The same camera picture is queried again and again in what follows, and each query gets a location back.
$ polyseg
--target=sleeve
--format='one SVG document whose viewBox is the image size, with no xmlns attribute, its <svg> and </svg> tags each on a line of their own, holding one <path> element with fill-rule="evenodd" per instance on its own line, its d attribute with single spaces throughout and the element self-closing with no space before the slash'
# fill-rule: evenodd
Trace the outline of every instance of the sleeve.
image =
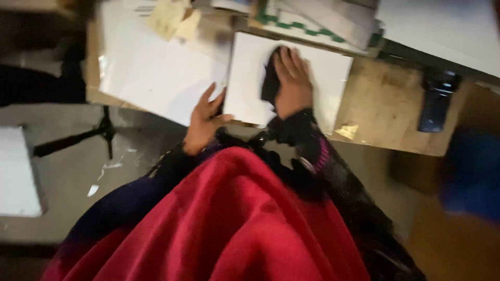
<svg viewBox="0 0 500 281">
<path fill-rule="evenodd" d="M 373 280 L 426 279 L 394 237 L 393 222 L 320 131 L 312 109 L 284 121 L 274 119 L 269 131 L 278 143 L 295 146 L 302 165 L 324 183 L 325 193 L 342 215 Z"/>
<path fill-rule="evenodd" d="M 65 242 L 96 242 L 118 228 L 133 228 L 196 166 L 183 143 L 163 155 L 150 172 L 111 191 L 76 222 Z"/>
</svg>

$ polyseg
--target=wooden table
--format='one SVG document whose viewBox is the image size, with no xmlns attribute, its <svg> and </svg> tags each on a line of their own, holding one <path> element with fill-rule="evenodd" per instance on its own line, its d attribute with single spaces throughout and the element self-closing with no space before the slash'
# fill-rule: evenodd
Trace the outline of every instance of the wooden table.
<svg viewBox="0 0 500 281">
<path fill-rule="evenodd" d="M 87 30 L 87 100 L 123 108 L 140 109 L 99 92 L 99 22 L 91 20 Z M 367 57 L 355 57 L 335 121 L 335 129 L 358 125 L 353 139 L 334 132 L 330 140 L 443 156 L 467 95 L 480 88 L 470 80 L 453 94 L 444 131 L 417 131 L 423 104 L 421 71 Z"/>
</svg>

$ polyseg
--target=gray floor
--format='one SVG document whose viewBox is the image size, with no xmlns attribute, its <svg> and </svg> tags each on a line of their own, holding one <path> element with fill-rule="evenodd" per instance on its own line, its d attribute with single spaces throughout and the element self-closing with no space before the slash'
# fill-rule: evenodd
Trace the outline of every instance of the gray floor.
<svg viewBox="0 0 500 281">
<path fill-rule="evenodd" d="M 25 54 L 22 64 L 57 74 L 59 65 L 41 57 Z M 21 64 L 19 57 L 9 61 Z M 101 110 L 98 105 L 10 106 L 0 108 L 0 126 L 24 125 L 30 144 L 38 145 L 92 129 L 99 123 Z M 163 152 L 183 139 L 186 131 L 164 118 L 130 109 L 111 108 L 111 119 L 119 127 L 112 160 L 108 160 L 106 143 L 100 137 L 33 160 L 47 211 L 39 218 L 0 217 L 0 242 L 60 242 L 93 203 L 146 173 Z M 256 129 L 238 126 L 230 126 L 229 131 L 242 138 L 256 133 Z M 388 177 L 391 151 L 342 142 L 333 145 L 375 202 L 395 221 L 398 233 L 406 237 L 421 196 Z M 267 147 L 278 151 L 284 161 L 293 156 L 286 145 L 268 143 Z M 103 170 L 105 164 L 116 163 L 122 166 Z M 92 185 L 99 185 L 99 189 L 87 197 Z"/>
</svg>

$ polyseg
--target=person's left hand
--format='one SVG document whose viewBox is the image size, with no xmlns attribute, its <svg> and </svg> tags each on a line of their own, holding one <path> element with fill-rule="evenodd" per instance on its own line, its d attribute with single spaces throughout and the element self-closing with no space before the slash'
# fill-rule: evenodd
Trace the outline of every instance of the person's left hand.
<svg viewBox="0 0 500 281">
<path fill-rule="evenodd" d="M 216 99 L 209 101 L 215 88 L 216 84 L 212 83 L 191 113 L 191 124 L 184 138 L 184 152 L 188 155 L 200 153 L 215 138 L 216 130 L 234 118 L 232 114 L 215 116 L 226 96 L 224 88 Z"/>
</svg>

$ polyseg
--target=red fabric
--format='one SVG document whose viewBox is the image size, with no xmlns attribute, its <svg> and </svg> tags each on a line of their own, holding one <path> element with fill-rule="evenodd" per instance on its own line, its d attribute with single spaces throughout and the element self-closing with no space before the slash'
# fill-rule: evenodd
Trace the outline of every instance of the red fabric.
<svg viewBox="0 0 500 281">
<path fill-rule="evenodd" d="M 252 152 L 227 148 L 132 230 L 97 242 L 44 280 L 368 280 L 330 200 L 300 200 Z"/>
</svg>

